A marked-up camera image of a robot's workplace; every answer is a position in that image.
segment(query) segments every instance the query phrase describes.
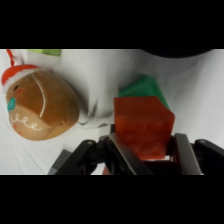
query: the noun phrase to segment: black object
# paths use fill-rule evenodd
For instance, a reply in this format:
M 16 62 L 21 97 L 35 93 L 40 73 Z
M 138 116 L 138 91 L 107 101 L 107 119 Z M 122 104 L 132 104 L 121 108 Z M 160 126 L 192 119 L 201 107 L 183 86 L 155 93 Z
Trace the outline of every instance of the black object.
M 144 51 L 160 57 L 185 58 L 206 53 L 213 49 L 143 49 Z
M 224 175 L 224 151 L 206 140 L 191 145 L 186 135 L 171 137 L 167 161 L 140 161 L 115 134 L 84 141 L 74 153 L 63 151 L 50 175 L 90 175 L 105 163 L 111 175 Z

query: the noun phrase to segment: gingerbread ornament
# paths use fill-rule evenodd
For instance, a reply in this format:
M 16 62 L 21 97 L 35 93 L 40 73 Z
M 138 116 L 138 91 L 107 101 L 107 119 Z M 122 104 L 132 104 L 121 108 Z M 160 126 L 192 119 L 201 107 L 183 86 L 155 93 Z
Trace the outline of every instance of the gingerbread ornament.
M 22 137 L 41 141 L 59 136 L 79 118 L 76 94 L 55 75 L 35 65 L 14 65 L 2 76 L 9 121 Z

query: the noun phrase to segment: white table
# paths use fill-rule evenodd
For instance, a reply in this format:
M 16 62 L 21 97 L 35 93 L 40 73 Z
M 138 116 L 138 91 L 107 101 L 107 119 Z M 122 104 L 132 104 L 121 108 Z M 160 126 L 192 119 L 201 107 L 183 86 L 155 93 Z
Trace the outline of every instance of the white table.
M 176 115 L 173 133 L 190 141 L 207 139 L 224 148 L 224 50 L 188 59 L 164 59 L 134 49 L 70 49 L 60 58 L 24 49 L 13 50 L 22 61 L 48 69 L 69 82 L 80 99 L 80 121 L 96 106 L 89 127 L 113 123 L 113 98 L 141 74 L 153 75 Z M 0 73 L 10 66 L 0 50 Z M 18 136 L 10 127 L 5 95 L 0 94 L 0 174 L 47 174 L 62 149 L 74 151 L 85 139 L 98 140 L 109 126 L 84 129 L 76 125 L 65 134 L 44 142 Z M 102 173 L 103 165 L 96 174 Z

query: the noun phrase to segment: white icing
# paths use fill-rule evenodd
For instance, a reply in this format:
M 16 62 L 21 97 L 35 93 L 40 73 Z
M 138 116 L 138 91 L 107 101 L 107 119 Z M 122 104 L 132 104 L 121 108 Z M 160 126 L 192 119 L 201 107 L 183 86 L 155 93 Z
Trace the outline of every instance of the white icing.
M 23 123 L 26 127 L 31 128 L 31 129 L 33 129 L 34 131 L 41 131 L 41 130 L 43 130 L 43 128 L 41 128 L 41 129 L 36 129 L 36 127 L 37 127 L 37 124 L 36 124 L 36 123 L 33 123 L 31 126 L 29 126 L 28 124 L 26 124 L 26 122 L 27 122 L 28 120 L 29 120 L 28 117 L 24 117 L 23 120 L 19 120 L 19 114 L 16 114 L 16 115 L 15 115 L 15 120 L 13 120 L 13 118 L 11 117 L 11 122 L 12 122 L 12 123 L 15 123 L 15 122 L 21 122 L 21 123 Z
M 42 111 L 41 111 L 41 113 L 40 113 L 40 117 L 42 117 L 42 116 L 43 116 L 43 113 L 44 113 L 44 111 L 45 111 L 45 108 L 46 108 L 46 98 L 45 98 L 45 95 L 44 95 L 44 91 L 43 91 L 43 89 L 42 89 L 40 83 L 37 81 L 35 75 L 32 74 L 32 76 L 33 76 L 34 80 L 36 81 L 37 85 L 38 85 L 39 88 L 40 88 L 40 91 L 41 91 L 41 93 L 42 93 L 42 97 L 43 97 L 43 101 L 44 101 L 44 103 L 43 103 L 43 108 L 42 108 Z

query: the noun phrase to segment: white trim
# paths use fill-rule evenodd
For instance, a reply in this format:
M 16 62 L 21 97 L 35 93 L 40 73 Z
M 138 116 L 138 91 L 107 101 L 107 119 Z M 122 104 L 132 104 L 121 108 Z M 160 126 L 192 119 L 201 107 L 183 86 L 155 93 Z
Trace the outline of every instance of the white trim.
M 26 122 L 28 121 L 28 117 L 24 117 L 23 120 L 19 120 L 19 114 L 16 114 L 16 115 L 15 115 L 15 120 L 13 120 L 12 117 L 10 117 L 10 118 L 11 118 L 11 122 L 12 122 L 12 123 L 15 123 L 15 122 L 21 122 L 21 123 L 23 123 L 26 127 L 31 128 L 31 129 L 33 129 L 34 131 L 41 131 L 41 130 L 43 130 L 43 128 L 41 128 L 41 129 L 36 129 L 36 127 L 37 127 L 37 124 L 36 124 L 36 123 L 31 124 L 31 126 L 27 125 Z
M 19 81 L 21 78 L 36 72 L 36 71 L 40 71 L 43 70 L 41 68 L 33 68 L 33 69 L 24 69 L 21 72 L 18 72 L 16 75 L 14 75 L 13 77 L 9 78 L 8 81 L 5 83 L 5 85 L 3 85 L 3 92 L 6 94 L 7 91 L 9 90 L 9 88 L 17 81 Z
M 43 113 L 44 113 L 44 111 L 45 111 L 45 108 L 46 108 L 46 98 L 45 98 L 45 95 L 44 95 L 44 91 L 43 91 L 43 89 L 42 89 L 42 87 L 41 87 L 40 83 L 37 81 L 37 79 L 36 79 L 35 75 L 34 75 L 34 74 L 32 74 L 32 76 L 33 76 L 34 80 L 36 81 L 37 85 L 39 86 L 40 91 L 41 91 L 42 96 L 43 96 L 43 100 L 44 100 L 44 103 L 43 103 L 43 108 L 42 108 L 42 111 L 41 111 L 41 113 L 40 113 L 40 117 L 42 117 L 42 116 L 43 116 Z

